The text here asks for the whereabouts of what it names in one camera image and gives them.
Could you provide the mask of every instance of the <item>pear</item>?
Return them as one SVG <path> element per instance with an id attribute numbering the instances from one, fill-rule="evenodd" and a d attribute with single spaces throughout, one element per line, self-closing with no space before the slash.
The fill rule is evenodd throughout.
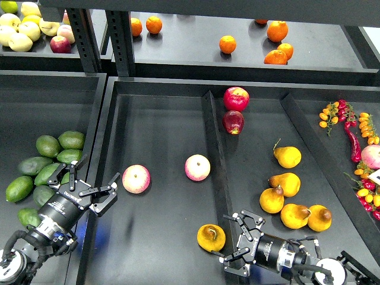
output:
<path id="1" fill-rule="evenodd" d="M 331 211 L 322 205 L 313 205 L 310 207 L 311 215 L 308 219 L 308 226 L 316 231 L 323 232 L 331 226 Z"/>
<path id="2" fill-rule="evenodd" d="M 38 8 L 38 5 L 34 2 L 23 2 L 21 4 L 21 13 L 22 15 L 24 15 L 24 17 L 29 15 L 36 15 L 42 17 L 40 8 Z"/>
<path id="3" fill-rule="evenodd" d="M 293 168 L 297 166 L 302 158 L 301 152 L 296 147 L 278 147 L 279 139 L 273 147 L 274 157 L 283 168 Z"/>
<path id="4" fill-rule="evenodd" d="M 271 187 L 275 187 L 276 185 L 280 184 L 284 189 L 285 197 L 295 196 L 301 187 L 301 180 L 292 172 L 273 175 L 269 178 L 268 182 Z"/>
<path id="5" fill-rule="evenodd" d="M 284 190 L 280 185 L 275 188 L 268 188 L 260 195 L 261 208 L 270 214 L 281 211 L 284 206 Z"/>
<path id="6" fill-rule="evenodd" d="M 310 214 L 307 206 L 287 204 L 281 210 L 281 221 L 286 227 L 296 230 L 307 225 Z"/>

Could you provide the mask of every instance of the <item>tangerine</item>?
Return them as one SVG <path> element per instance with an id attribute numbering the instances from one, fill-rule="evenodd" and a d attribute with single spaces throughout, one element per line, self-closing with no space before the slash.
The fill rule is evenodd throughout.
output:
<path id="1" fill-rule="evenodd" d="M 268 23 L 268 20 L 263 20 L 263 19 L 255 19 L 255 22 L 260 24 L 260 25 L 265 25 Z"/>
<path id="2" fill-rule="evenodd" d="M 277 49 L 282 50 L 284 53 L 286 53 L 287 60 L 292 58 L 294 48 L 290 43 L 282 43 L 277 47 Z"/>
<path id="3" fill-rule="evenodd" d="M 288 31 L 285 21 L 273 21 L 267 29 L 267 36 L 272 42 L 277 43 L 285 39 Z"/>
<path id="4" fill-rule="evenodd" d="M 131 18 L 132 35 L 138 37 L 143 31 L 143 24 L 138 18 Z"/>
<path id="5" fill-rule="evenodd" d="M 265 64 L 286 64 L 287 56 L 282 50 L 275 49 L 269 52 L 264 58 Z"/>
<path id="6" fill-rule="evenodd" d="M 145 25 L 151 34 L 158 34 L 162 29 L 162 21 L 156 16 L 150 16 Z"/>
<path id="7" fill-rule="evenodd" d="M 219 41 L 219 48 L 223 53 L 230 54 L 236 49 L 236 40 L 233 36 L 223 36 Z"/>

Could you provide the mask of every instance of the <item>fruit stem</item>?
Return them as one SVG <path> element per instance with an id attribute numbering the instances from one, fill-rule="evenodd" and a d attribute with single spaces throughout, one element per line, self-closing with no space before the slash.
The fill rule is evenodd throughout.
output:
<path id="1" fill-rule="evenodd" d="M 216 239 L 216 236 L 217 236 L 216 230 L 213 230 L 213 229 L 208 229 L 208 230 L 214 233 L 214 239 Z"/>
<path id="2" fill-rule="evenodd" d="M 278 139 L 278 141 L 274 144 L 273 151 L 276 148 L 277 144 L 281 141 L 281 138 Z"/>

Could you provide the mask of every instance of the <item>fruit display bin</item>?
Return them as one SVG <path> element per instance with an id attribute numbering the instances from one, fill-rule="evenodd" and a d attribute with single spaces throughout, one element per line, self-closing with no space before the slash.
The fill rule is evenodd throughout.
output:
<path id="1" fill-rule="evenodd" d="M 243 111 L 245 126 L 237 136 L 221 125 L 222 97 L 230 86 L 241 86 L 251 95 Z M 89 173 L 97 183 L 106 183 L 116 172 L 141 164 L 150 172 L 151 185 L 142 194 L 131 194 L 118 182 L 118 201 L 88 229 L 85 240 L 91 239 L 93 246 L 83 255 L 89 260 L 84 284 L 286 283 L 279 274 L 256 266 L 249 279 L 225 273 L 219 258 L 197 244 L 203 224 L 218 224 L 227 236 L 221 252 L 231 254 L 241 230 L 223 215 L 243 209 L 262 216 L 266 223 L 261 230 L 270 235 L 288 239 L 316 234 L 307 226 L 286 228 L 279 214 L 267 214 L 259 205 L 268 178 L 289 171 L 273 156 L 279 138 L 279 146 L 294 145 L 302 153 L 300 165 L 292 169 L 302 186 L 286 204 L 322 204 L 332 211 L 332 226 L 318 233 L 322 255 L 336 258 L 347 251 L 378 275 L 378 252 L 362 239 L 371 234 L 371 225 L 356 228 L 353 213 L 341 203 L 283 107 L 283 99 L 293 93 L 314 104 L 316 95 L 333 100 L 335 93 L 352 90 L 361 88 L 340 86 L 333 92 L 328 85 L 110 77 Z M 362 92 L 379 94 L 378 89 Z M 193 154 L 205 155 L 211 163 L 210 176 L 202 182 L 185 174 L 185 161 Z M 354 195 L 350 186 L 346 192 Z M 313 243 L 305 245 L 312 253 Z"/>
<path id="2" fill-rule="evenodd" d="M 159 34 L 145 28 L 151 15 L 163 22 Z M 371 85 L 380 68 L 377 51 L 357 27 L 288 21 L 286 38 L 274 43 L 267 37 L 272 21 L 261 25 L 245 18 L 147 12 L 131 12 L 131 17 L 143 24 L 132 45 L 137 77 Z M 237 42 L 231 55 L 219 48 L 225 35 Z M 264 64 L 280 43 L 294 47 L 287 65 Z"/>
<path id="3" fill-rule="evenodd" d="M 37 209 L 29 195 L 20 202 L 7 202 L 5 189 L 21 176 L 18 164 L 29 157 L 38 156 L 36 140 L 41 135 L 56 138 L 67 130 L 85 134 L 83 153 L 91 158 L 97 121 L 105 87 L 105 74 L 71 72 L 0 71 L 0 248 L 16 230 L 23 226 L 18 221 L 18 210 Z M 89 164 L 78 171 L 78 177 L 93 185 L 94 178 L 87 175 Z M 37 272 L 33 284 L 64 284 L 72 260 L 79 260 L 87 218 L 84 216 L 77 230 L 79 246 L 70 255 L 48 259 Z M 24 243 L 19 240 L 16 247 Z"/>
<path id="4" fill-rule="evenodd" d="M 22 2 L 17 4 L 16 16 L 22 20 L 24 18 L 20 12 Z M 106 35 L 106 15 L 103 10 L 97 9 L 91 10 L 90 14 L 100 59 L 107 65 L 112 58 L 112 47 L 108 41 L 109 36 Z M 41 32 L 40 39 L 33 43 L 28 52 L 14 52 L 10 47 L 0 45 L 2 69 L 83 72 L 77 44 L 71 45 L 71 53 L 53 53 L 50 48 L 51 39 L 52 37 Z"/>

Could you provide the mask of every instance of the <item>pink apple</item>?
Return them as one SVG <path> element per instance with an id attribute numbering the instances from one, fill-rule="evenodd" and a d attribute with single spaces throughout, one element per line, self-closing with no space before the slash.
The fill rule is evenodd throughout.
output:
<path id="1" fill-rule="evenodd" d="M 53 37 L 50 41 L 50 48 L 53 53 L 71 53 L 69 40 L 62 36 Z"/>
<path id="2" fill-rule="evenodd" d="M 150 174 L 144 166 L 135 164 L 125 169 L 122 177 L 124 188 L 133 194 L 144 192 L 150 183 Z"/>
<path id="3" fill-rule="evenodd" d="M 69 40 L 70 44 L 75 43 L 74 34 L 70 25 L 61 25 L 58 28 L 57 36 L 65 37 Z"/>
<path id="4" fill-rule="evenodd" d="M 210 162 L 206 157 L 194 154 L 186 160 L 185 173 L 193 181 L 202 181 L 210 174 Z"/>
<path id="5" fill-rule="evenodd" d="M 70 21 L 69 21 L 69 16 L 67 16 L 67 12 L 65 10 L 64 12 L 64 17 L 62 19 L 62 22 L 65 24 L 65 25 L 70 25 Z"/>

